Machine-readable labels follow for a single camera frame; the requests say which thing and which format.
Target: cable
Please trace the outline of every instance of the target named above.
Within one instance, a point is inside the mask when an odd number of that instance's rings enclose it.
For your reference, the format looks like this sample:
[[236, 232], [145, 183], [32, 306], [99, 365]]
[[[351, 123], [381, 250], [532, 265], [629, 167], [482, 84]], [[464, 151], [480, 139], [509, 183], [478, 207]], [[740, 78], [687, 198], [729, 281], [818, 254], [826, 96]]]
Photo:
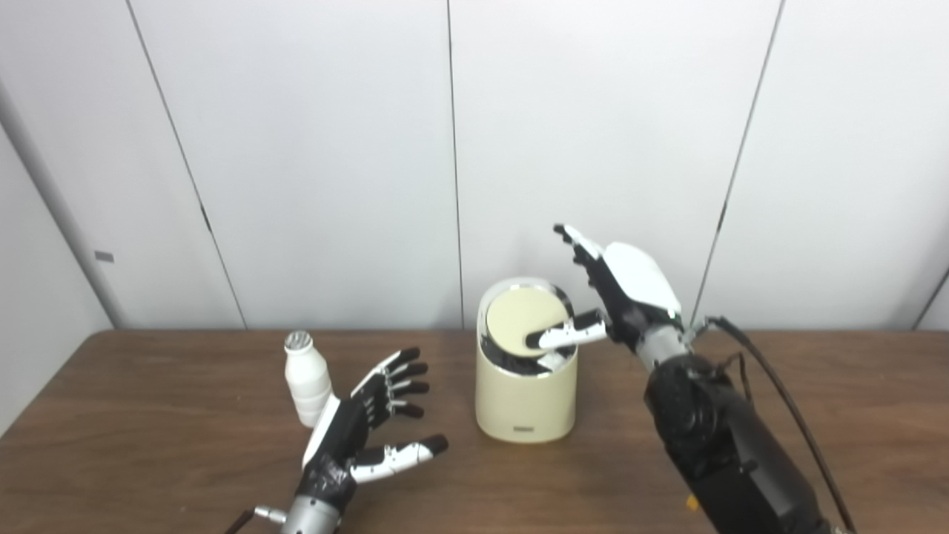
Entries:
[[738, 374], [741, 376], [741, 389], [745, 391], [745, 400], [754, 408], [754, 399], [752, 399], [752, 384], [748, 381], [748, 368], [745, 366], [745, 353], [735, 353], [725, 358], [725, 361], [716, 366], [716, 375], [725, 373], [729, 367], [738, 360]]
[[741, 332], [737, 326], [732, 324], [732, 321], [725, 317], [709, 317], [708, 322], [718, 326], [726, 334], [733, 337], [735, 341], [748, 349], [748, 352], [754, 356], [754, 359], [757, 360], [758, 364], [765, 371], [765, 374], [771, 379], [774, 388], [777, 389], [778, 394], [781, 396], [781, 400], [788, 406], [788, 410], [791, 412], [794, 422], [797, 423], [797, 427], [801, 429], [801, 433], [804, 434], [804, 441], [808, 443], [810, 453], [813, 455], [814, 461], [817, 462], [817, 466], [821, 470], [821, 476], [824, 477], [824, 482], [827, 483], [830, 496], [833, 497], [833, 501], [837, 505], [837, 511], [840, 513], [841, 519], [844, 520], [844, 526], [853, 534], [857, 534], [857, 528], [853, 525], [853, 518], [850, 517], [850, 512], [847, 510], [844, 496], [841, 495], [840, 488], [837, 487], [837, 483], [833, 480], [833, 475], [830, 474], [830, 468], [824, 460], [824, 454], [821, 453], [821, 449], [817, 446], [817, 441], [814, 439], [813, 434], [810, 433], [808, 424], [804, 421], [804, 416], [801, 415], [801, 411], [797, 408], [797, 405], [794, 404], [794, 400], [791, 399], [791, 393], [785, 388], [781, 379], [778, 378], [777, 372], [771, 364], [768, 363], [768, 360], [765, 359], [764, 354], [752, 343], [752, 340], [745, 335], [745, 333]]
[[244, 510], [239, 516], [237, 516], [237, 521], [235, 521], [230, 528], [224, 531], [224, 534], [234, 534], [251, 519], [253, 519], [253, 510]]

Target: white lid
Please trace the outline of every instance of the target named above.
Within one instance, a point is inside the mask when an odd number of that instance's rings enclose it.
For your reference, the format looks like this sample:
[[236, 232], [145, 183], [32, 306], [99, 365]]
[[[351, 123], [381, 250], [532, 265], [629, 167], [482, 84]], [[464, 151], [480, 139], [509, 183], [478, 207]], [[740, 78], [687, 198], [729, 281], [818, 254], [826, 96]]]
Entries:
[[284, 339], [284, 350], [287, 353], [301, 353], [313, 347], [313, 338], [306, 330], [295, 330]]
[[568, 311], [559, 296], [542, 287], [515, 287], [498, 295], [488, 306], [488, 335], [506, 353], [515, 356], [539, 356], [544, 349], [530, 349], [524, 341], [528, 334], [549, 328], [568, 319]]

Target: panel seam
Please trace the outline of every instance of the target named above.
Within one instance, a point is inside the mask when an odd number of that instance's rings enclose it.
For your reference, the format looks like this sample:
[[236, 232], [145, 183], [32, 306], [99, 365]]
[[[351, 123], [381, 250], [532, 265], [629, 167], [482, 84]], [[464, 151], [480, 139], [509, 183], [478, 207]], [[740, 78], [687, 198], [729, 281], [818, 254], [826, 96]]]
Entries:
[[448, 84], [452, 98], [452, 162], [455, 165], [455, 229], [458, 249], [458, 296], [461, 299], [461, 328], [465, 328], [465, 284], [461, 267], [461, 207], [458, 200], [458, 141], [455, 126], [455, 61], [452, 57], [452, 0], [445, 0], [448, 23]]
[[712, 238], [712, 246], [709, 248], [709, 255], [705, 260], [705, 269], [702, 271], [702, 281], [698, 285], [696, 305], [692, 308], [692, 316], [689, 319], [689, 324], [695, 323], [696, 315], [698, 314], [698, 305], [701, 302], [702, 295], [705, 292], [705, 284], [708, 281], [709, 269], [712, 267], [712, 258], [715, 256], [718, 238], [721, 235], [721, 228], [725, 222], [725, 212], [728, 209], [728, 202], [732, 198], [732, 190], [735, 187], [735, 177], [738, 174], [738, 167], [741, 165], [741, 157], [745, 153], [745, 142], [748, 141], [748, 132], [752, 127], [752, 119], [754, 118], [754, 112], [757, 109], [758, 96], [761, 94], [761, 85], [764, 82], [765, 74], [768, 71], [768, 63], [771, 60], [772, 49], [774, 48], [774, 38], [777, 35], [778, 27], [781, 24], [781, 15], [784, 13], [785, 1], [786, 0], [781, 0], [781, 2], [778, 4], [777, 14], [774, 16], [774, 25], [772, 26], [771, 37], [768, 39], [768, 47], [765, 50], [765, 58], [764, 61], [761, 62], [761, 71], [758, 73], [758, 81], [754, 86], [752, 104], [748, 109], [748, 117], [745, 119], [745, 129], [741, 132], [741, 142], [738, 144], [738, 152], [735, 155], [735, 164], [732, 166], [732, 176], [728, 179], [728, 188], [725, 190], [725, 201], [722, 203], [721, 213], [718, 215], [718, 224], [716, 227], [715, 236]]
[[178, 152], [181, 154], [181, 159], [184, 162], [184, 168], [188, 173], [188, 179], [191, 181], [192, 189], [195, 191], [195, 197], [197, 198], [197, 204], [201, 209], [202, 217], [204, 217], [204, 221], [207, 223], [208, 233], [211, 234], [211, 242], [214, 244], [214, 251], [217, 253], [217, 260], [221, 264], [221, 270], [224, 272], [224, 278], [227, 280], [228, 288], [231, 290], [231, 297], [234, 299], [234, 306], [237, 307], [237, 313], [240, 315], [240, 321], [244, 325], [244, 330], [247, 330], [247, 319], [244, 318], [244, 311], [240, 307], [240, 300], [237, 299], [237, 292], [234, 290], [234, 285], [231, 281], [231, 274], [228, 273], [228, 266], [224, 263], [224, 257], [221, 256], [221, 247], [217, 244], [217, 236], [214, 235], [214, 231], [211, 229], [211, 222], [208, 220], [207, 211], [204, 209], [204, 202], [201, 200], [201, 193], [197, 190], [195, 175], [191, 171], [191, 164], [188, 163], [188, 156], [185, 154], [184, 145], [181, 143], [181, 137], [178, 135], [177, 126], [175, 125], [175, 119], [172, 117], [171, 108], [168, 107], [168, 101], [165, 99], [165, 91], [161, 88], [161, 82], [158, 81], [158, 73], [155, 71], [155, 64], [152, 63], [152, 55], [148, 52], [148, 47], [145, 45], [145, 38], [141, 34], [139, 18], [136, 16], [135, 10], [132, 8], [131, 0], [125, 0], [125, 6], [128, 8], [128, 13], [132, 17], [132, 25], [135, 27], [136, 35], [139, 37], [141, 51], [145, 54], [145, 61], [148, 63], [148, 69], [152, 73], [152, 80], [155, 81], [155, 87], [158, 89], [158, 96], [161, 99], [161, 106], [164, 108], [165, 115], [168, 117], [168, 123], [172, 127], [172, 133], [175, 135], [175, 142], [177, 143]]
[[933, 303], [936, 302], [936, 298], [942, 292], [942, 289], [946, 285], [946, 280], [949, 279], [949, 268], [946, 269], [946, 272], [942, 275], [942, 280], [940, 280], [939, 285], [936, 286], [936, 291], [929, 297], [929, 300], [926, 301], [926, 305], [922, 307], [920, 316], [916, 317], [916, 320], [913, 322], [912, 330], [918, 330], [922, 320], [926, 317], [926, 314], [929, 313], [929, 309], [933, 307]]

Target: plastic bottle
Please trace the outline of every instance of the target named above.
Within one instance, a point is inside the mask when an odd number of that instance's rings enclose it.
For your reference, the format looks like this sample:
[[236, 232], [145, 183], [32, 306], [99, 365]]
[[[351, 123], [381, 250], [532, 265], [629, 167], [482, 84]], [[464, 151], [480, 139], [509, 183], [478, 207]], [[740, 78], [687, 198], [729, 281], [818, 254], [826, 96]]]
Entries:
[[313, 428], [320, 420], [326, 400], [333, 394], [326, 360], [313, 348], [313, 338], [303, 330], [291, 332], [287, 336], [284, 350], [287, 351], [284, 376], [297, 415], [301, 423]]

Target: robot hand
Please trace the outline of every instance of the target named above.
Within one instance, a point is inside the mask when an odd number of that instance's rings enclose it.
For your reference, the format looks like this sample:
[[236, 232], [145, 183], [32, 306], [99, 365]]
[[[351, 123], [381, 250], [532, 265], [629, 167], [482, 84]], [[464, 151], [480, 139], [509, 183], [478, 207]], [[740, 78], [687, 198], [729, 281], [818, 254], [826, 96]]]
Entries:
[[289, 513], [259, 506], [254, 511], [281, 524], [287, 534], [331, 534], [359, 484], [392, 476], [431, 460], [448, 448], [438, 434], [417, 442], [365, 448], [369, 432], [396, 414], [420, 418], [424, 410], [400, 400], [425, 393], [411, 380], [428, 366], [415, 363], [419, 349], [392, 354], [372, 369], [348, 399], [330, 396], [304, 454], [303, 477]]
[[573, 262], [586, 269], [605, 314], [594, 310], [531, 334], [526, 341], [529, 347], [556, 348], [609, 335], [636, 351], [646, 331], [656, 326], [682, 330], [681, 304], [653, 258], [625, 243], [610, 243], [604, 249], [564, 224], [555, 225], [553, 231], [573, 248]]

